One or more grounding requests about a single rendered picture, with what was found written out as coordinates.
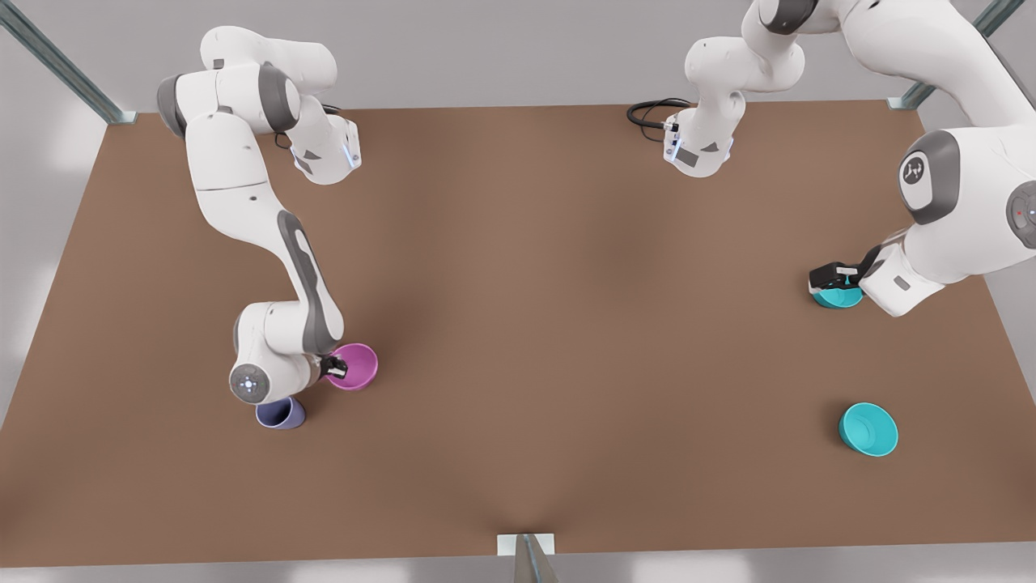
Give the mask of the teal bowl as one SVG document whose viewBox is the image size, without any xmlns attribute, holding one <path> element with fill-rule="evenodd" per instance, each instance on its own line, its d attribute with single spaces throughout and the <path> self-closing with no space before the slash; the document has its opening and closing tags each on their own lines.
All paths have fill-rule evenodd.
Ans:
<svg viewBox="0 0 1036 583">
<path fill-rule="evenodd" d="M 813 301 L 825 309 L 851 309 L 864 299 L 862 289 L 852 284 L 850 276 L 841 276 L 822 287 L 811 287 L 809 291 Z"/>
<path fill-rule="evenodd" d="M 858 402 L 841 414 L 839 435 L 852 450 L 884 457 L 898 445 L 899 432 L 891 414 L 876 403 Z"/>
</svg>

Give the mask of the pink bowl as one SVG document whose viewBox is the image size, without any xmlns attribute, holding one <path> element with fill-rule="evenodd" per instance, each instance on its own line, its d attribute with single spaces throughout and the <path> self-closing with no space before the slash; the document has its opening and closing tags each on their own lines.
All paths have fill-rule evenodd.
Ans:
<svg viewBox="0 0 1036 583">
<path fill-rule="evenodd" d="M 346 391 L 358 391 L 366 388 L 376 377 L 378 357 L 367 344 L 349 343 L 338 347 L 330 355 L 339 355 L 348 365 L 348 373 L 343 380 L 325 378 L 333 386 Z"/>
</svg>

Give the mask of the purple-blue bowl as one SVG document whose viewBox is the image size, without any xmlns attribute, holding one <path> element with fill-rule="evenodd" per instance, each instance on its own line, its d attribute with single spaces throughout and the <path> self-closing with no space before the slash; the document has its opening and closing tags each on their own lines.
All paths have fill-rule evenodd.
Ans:
<svg viewBox="0 0 1036 583">
<path fill-rule="evenodd" d="M 306 420 L 306 410 L 293 396 L 255 407 L 256 418 L 264 428 L 293 429 Z"/>
</svg>

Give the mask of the silver frame post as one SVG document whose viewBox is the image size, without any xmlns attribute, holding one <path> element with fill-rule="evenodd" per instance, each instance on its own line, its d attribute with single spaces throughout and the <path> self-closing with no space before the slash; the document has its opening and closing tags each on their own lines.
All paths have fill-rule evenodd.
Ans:
<svg viewBox="0 0 1036 583">
<path fill-rule="evenodd" d="M 984 7 L 970 19 L 970 25 L 976 29 L 984 40 L 989 41 L 996 30 L 1011 19 L 1029 0 L 982 0 Z M 898 111 L 916 111 L 922 103 L 936 92 L 936 86 L 922 82 L 914 82 L 902 96 L 888 97 L 885 103 L 889 109 Z"/>
<path fill-rule="evenodd" d="M 549 562 L 554 534 L 499 534 L 496 542 L 497 555 L 514 558 L 513 583 L 559 583 Z"/>
<path fill-rule="evenodd" d="M 122 110 L 113 103 L 11 0 L 0 0 L 0 26 L 109 126 L 132 125 L 137 121 L 137 112 Z"/>
</svg>

